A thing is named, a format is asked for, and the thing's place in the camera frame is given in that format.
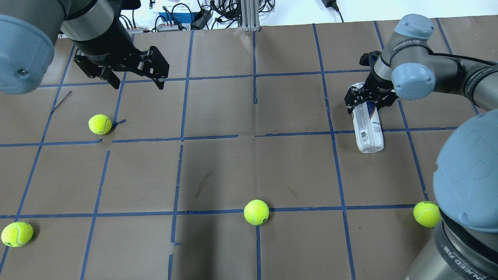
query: cable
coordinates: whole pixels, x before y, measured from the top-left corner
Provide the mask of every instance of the cable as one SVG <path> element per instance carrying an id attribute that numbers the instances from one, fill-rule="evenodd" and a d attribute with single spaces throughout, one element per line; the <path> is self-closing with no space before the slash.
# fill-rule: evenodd
<path id="1" fill-rule="evenodd" d="M 259 12 L 271 12 L 275 9 L 275 1 L 273 0 L 273 3 L 271 0 L 264 0 L 263 4 L 259 8 Z M 270 6 L 270 9 L 264 10 L 266 8 L 266 5 Z"/>
<path id="2" fill-rule="evenodd" d="M 344 22 L 341 11 L 339 10 L 339 6 L 337 5 L 337 1 L 332 2 L 332 5 L 330 7 L 332 7 L 332 9 L 334 9 L 339 14 L 339 16 L 341 17 L 341 21 Z"/>
<path id="3" fill-rule="evenodd" d="M 128 20 L 128 23 L 129 23 L 130 27 L 133 27 L 133 24 L 131 23 L 131 20 L 127 16 L 121 14 L 120 17 L 125 18 L 126 20 Z"/>
<path id="4" fill-rule="evenodd" d="M 166 15 L 168 16 L 168 20 L 171 24 L 175 24 L 175 18 L 173 17 L 173 14 L 168 10 L 168 8 L 166 8 L 166 6 L 163 6 L 162 9 L 164 10 L 164 12 L 166 13 Z"/>
<path id="5" fill-rule="evenodd" d="M 190 8 L 189 8 L 186 4 L 184 4 L 184 3 L 178 3 L 178 4 L 176 4 L 175 6 L 173 6 L 173 8 L 171 8 L 171 14 L 173 14 L 173 13 L 174 13 L 174 11 L 175 11 L 175 8 L 176 8 L 177 6 L 180 6 L 180 5 L 183 5 L 183 6 L 187 7 L 187 10 L 188 10 L 188 11 L 189 11 L 189 13 L 190 13 L 190 18 L 192 19 L 191 23 L 193 23 L 193 22 L 194 22 L 194 16 L 192 16 L 192 11 L 191 11 L 191 9 L 190 9 Z"/>
<path id="6" fill-rule="evenodd" d="M 232 20 L 232 23 L 230 23 L 227 27 L 225 27 L 225 29 L 228 29 L 232 24 L 234 24 L 234 22 L 236 22 L 236 20 Z"/>
<path id="7" fill-rule="evenodd" d="M 205 14 L 204 14 L 204 12 L 202 11 L 202 7 L 203 7 L 203 6 L 201 6 L 201 2 L 200 2 L 199 0 L 197 0 L 197 4 L 199 4 L 199 9 L 201 9 L 201 10 L 200 10 L 200 12 L 202 13 L 202 17 L 204 18 L 204 21 L 206 22 L 206 28 L 207 28 L 207 29 L 209 29 L 209 26 L 208 26 L 208 20 L 206 19 L 206 15 L 205 15 Z"/>
<path id="8" fill-rule="evenodd" d="M 339 7 L 335 8 L 334 10 L 336 10 L 336 12 L 339 14 L 339 16 L 341 17 L 341 21 L 344 22 L 344 19 L 342 18 L 342 14 L 341 14 L 341 11 L 339 11 Z"/>
<path id="9" fill-rule="evenodd" d="M 159 16 L 156 17 L 156 21 L 154 23 L 154 29 L 153 29 L 153 30 L 156 30 L 156 32 L 157 32 L 157 20 L 160 19 L 160 18 L 162 18 L 164 21 L 166 21 L 166 18 L 163 17 L 163 16 L 161 16 L 161 15 L 159 15 Z"/>
<path id="10" fill-rule="evenodd" d="M 131 20 L 133 21 L 133 28 L 136 28 L 136 23 L 135 23 L 135 10 L 131 11 Z"/>
<path id="11" fill-rule="evenodd" d="M 126 24 L 126 29 L 129 29 L 129 25 L 128 25 L 128 22 L 126 22 L 126 19 L 124 19 L 123 17 L 120 16 L 120 19 L 122 19 L 124 21 L 124 23 Z"/>

